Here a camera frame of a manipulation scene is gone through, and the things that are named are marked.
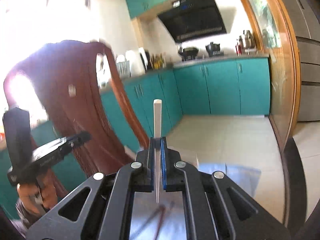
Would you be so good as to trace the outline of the person's left hand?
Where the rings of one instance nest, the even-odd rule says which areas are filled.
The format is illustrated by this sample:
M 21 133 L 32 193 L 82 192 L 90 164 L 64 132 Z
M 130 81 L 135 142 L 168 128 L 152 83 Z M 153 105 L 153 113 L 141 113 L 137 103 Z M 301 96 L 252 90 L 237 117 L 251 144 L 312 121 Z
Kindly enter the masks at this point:
M 35 215 L 42 216 L 58 202 L 56 189 L 49 172 L 40 176 L 37 184 L 17 184 L 17 193 L 24 208 Z

